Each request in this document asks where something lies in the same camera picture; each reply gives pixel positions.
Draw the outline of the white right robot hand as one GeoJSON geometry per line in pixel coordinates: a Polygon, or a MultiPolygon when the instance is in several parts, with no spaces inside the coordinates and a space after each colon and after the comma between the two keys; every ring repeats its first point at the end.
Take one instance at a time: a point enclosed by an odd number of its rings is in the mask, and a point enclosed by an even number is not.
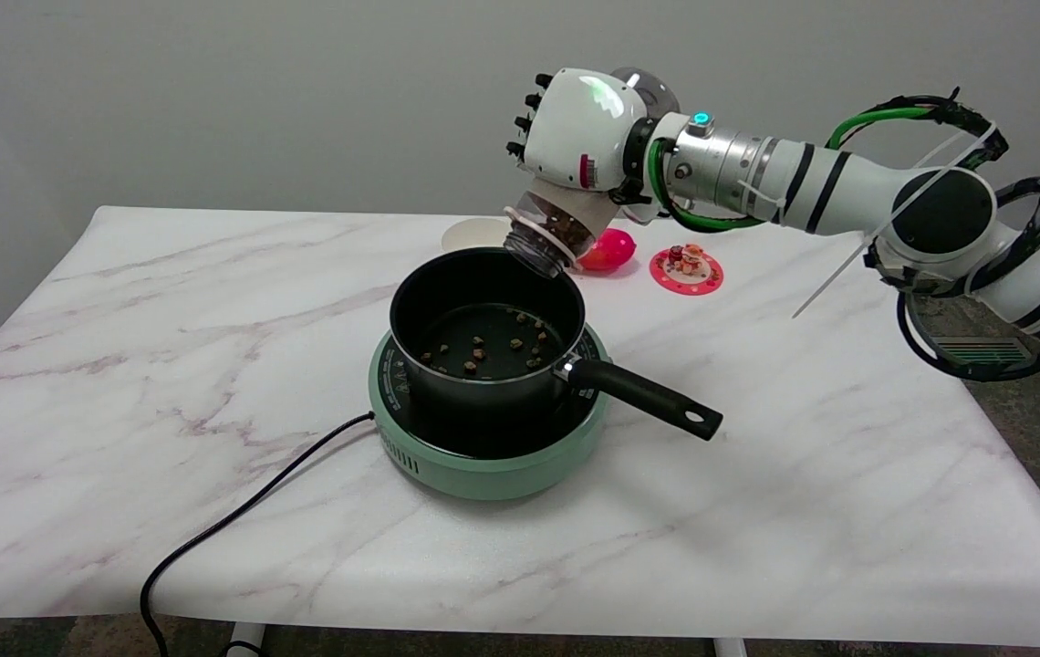
{"type": "Polygon", "coordinates": [[[536,91],[515,117],[517,136],[506,142],[516,166],[541,182],[606,195],[616,205],[647,203],[642,161],[649,128],[677,108],[670,89],[634,67],[610,74],[578,68],[538,72],[536,91]]]}

